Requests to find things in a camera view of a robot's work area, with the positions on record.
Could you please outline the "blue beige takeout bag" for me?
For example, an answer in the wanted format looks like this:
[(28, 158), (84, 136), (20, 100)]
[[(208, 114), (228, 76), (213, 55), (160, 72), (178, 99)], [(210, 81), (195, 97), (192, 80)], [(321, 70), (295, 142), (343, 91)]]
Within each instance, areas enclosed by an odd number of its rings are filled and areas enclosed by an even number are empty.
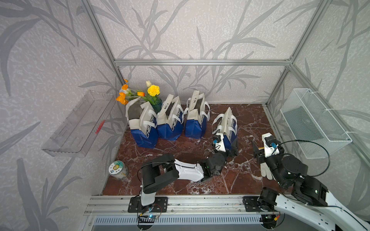
[(219, 114), (213, 121), (212, 127), (216, 128), (212, 134), (221, 133), (226, 150), (231, 150), (232, 145), (237, 143), (238, 120), (229, 107), (225, 113)]
[(157, 114), (150, 102), (141, 103), (140, 98), (126, 105), (126, 118), (136, 144), (142, 148), (153, 149), (157, 145)]
[(164, 140), (177, 140), (184, 128), (184, 110), (179, 96), (169, 94), (157, 114), (157, 132)]
[(205, 94), (195, 90), (192, 97), (187, 101), (184, 111), (186, 116), (185, 136), (193, 139), (201, 139), (210, 119), (210, 105), (205, 100)]

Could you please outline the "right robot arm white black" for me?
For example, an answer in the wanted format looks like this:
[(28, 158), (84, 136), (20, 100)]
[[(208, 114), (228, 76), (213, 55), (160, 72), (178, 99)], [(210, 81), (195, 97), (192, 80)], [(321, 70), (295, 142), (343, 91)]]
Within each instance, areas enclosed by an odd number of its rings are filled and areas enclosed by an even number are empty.
[(269, 134), (264, 149), (252, 142), (254, 157), (265, 164), (282, 189), (292, 188), (293, 198), (270, 188), (259, 197), (262, 207), (282, 211), (321, 231), (368, 231), (370, 223), (349, 211), (308, 167), (294, 155), (285, 153), (282, 143)]

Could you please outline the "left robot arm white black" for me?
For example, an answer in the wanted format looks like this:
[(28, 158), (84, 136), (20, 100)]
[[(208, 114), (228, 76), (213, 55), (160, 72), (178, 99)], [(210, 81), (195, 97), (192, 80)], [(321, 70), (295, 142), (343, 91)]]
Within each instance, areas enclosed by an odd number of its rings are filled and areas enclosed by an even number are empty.
[(215, 145), (214, 153), (195, 164), (179, 161), (172, 154), (163, 154), (144, 163), (141, 166), (140, 205), (152, 206), (156, 193), (176, 180), (203, 182), (221, 175), (227, 160), (238, 154), (237, 146), (223, 150), (218, 144)]

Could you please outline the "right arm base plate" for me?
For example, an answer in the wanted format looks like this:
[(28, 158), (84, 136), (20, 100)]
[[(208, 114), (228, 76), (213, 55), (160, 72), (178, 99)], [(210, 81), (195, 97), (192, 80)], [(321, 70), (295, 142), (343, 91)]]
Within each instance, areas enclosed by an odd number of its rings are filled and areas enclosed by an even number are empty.
[(246, 212), (276, 212), (276, 197), (244, 196), (242, 202)]

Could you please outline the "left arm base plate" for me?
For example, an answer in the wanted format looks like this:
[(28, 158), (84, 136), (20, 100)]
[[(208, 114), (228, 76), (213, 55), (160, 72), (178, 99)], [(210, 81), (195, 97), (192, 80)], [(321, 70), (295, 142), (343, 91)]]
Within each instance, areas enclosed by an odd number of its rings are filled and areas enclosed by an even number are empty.
[(167, 212), (168, 197), (155, 197), (154, 203), (144, 206), (141, 204), (139, 196), (132, 197), (128, 206), (128, 213), (145, 213), (145, 212)]

